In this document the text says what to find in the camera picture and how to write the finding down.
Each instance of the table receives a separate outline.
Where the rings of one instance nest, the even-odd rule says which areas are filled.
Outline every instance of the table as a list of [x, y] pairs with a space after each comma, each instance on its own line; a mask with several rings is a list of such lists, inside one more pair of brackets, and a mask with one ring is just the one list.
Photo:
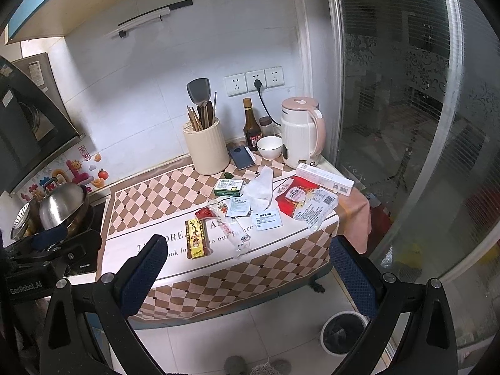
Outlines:
[[[280, 158], [266, 161], [256, 154], [256, 159], [256, 165], [249, 169], [238, 171], [229, 164], [226, 171], [248, 182], [264, 165], [270, 166], [276, 196], [295, 171]], [[318, 166], [339, 174], [324, 158]], [[240, 258], [235, 258], [232, 245], [215, 221], [209, 221], [207, 236], [213, 253], [188, 259], [184, 223], [214, 198], [212, 188], [222, 175], [199, 175], [191, 159], [185, 157], [111, 188], [96, 278], [104, 272], [117, 272], [153, 234], [168, 241], [167, 262], [137, 320], [168, 325], [178, 319], [200, 320], [256, 304], [327, 267], [329, 240], [338, 234], [344, 234], [358, 252], [366, 251], [371, 227], [369, 204], [353, 189], [349, 197], [339, 195], [336, 213], [313, 234], [305, 222], [282, 213], [283, 226], [263, 232], [253, 228], [250, 217], [242, 218], [242, 226], [252, 237], [252, 250]]]

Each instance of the electric kettle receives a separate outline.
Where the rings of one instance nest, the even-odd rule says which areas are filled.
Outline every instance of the electric kettle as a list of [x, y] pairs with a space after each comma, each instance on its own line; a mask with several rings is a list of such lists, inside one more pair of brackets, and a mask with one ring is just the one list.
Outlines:
[[326, 127], [319, 103], [310, 97], [291, 97], [282, 103], [283, 160], [290, 168], [314, 166], [321, 156]]

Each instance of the glass jar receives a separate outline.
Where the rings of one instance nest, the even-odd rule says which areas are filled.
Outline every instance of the glass jar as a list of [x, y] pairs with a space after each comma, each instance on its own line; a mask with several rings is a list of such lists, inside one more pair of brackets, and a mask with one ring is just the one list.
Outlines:
[[271, 120], [271, 117], [261, 117], [258, 119], [258, 123], [261, 126], [263, 137], [274, 135], [273, 121]]

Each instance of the power cord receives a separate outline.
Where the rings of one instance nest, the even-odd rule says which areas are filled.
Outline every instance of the power cord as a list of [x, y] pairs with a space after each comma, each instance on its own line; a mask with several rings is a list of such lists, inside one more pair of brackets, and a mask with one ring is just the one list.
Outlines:
[[266, 110], [267, 112], [267, 115], [269, 116], [269, 118], [271, 119], [271, 121], [276, 124], [276, 125], [279, 125], [281, 127], [281, 124], [278, 124], [276, 121], [274, 121], [274, 119], [271, 117], [271, 115], [269, 114], [269, 111], [266, 107], [266, 105], [264, 104], [264, 100], [262, 100], [262, 95], [261, 95], [261, 87], [262, 87], [262, 82], [259, 80], [259, 79], [256, 79], [254, 82], [253, 82], [253, 85], [255, 86], [255, 88], [257, 89], [257, 93], [258, 93], [258, 97], [259, 99], [261, 99], [261, 103], [262, 105], [264, 106], [264, 110]]

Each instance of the yellow package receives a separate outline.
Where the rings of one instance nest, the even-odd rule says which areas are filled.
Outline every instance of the yellow package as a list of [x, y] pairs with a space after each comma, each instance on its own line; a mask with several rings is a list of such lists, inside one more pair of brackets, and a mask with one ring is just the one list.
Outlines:
[[186, 240], [189, 259], [204, 257], [207, 254], [207, 241], [202, 221], [197, 218], [186, 221]]

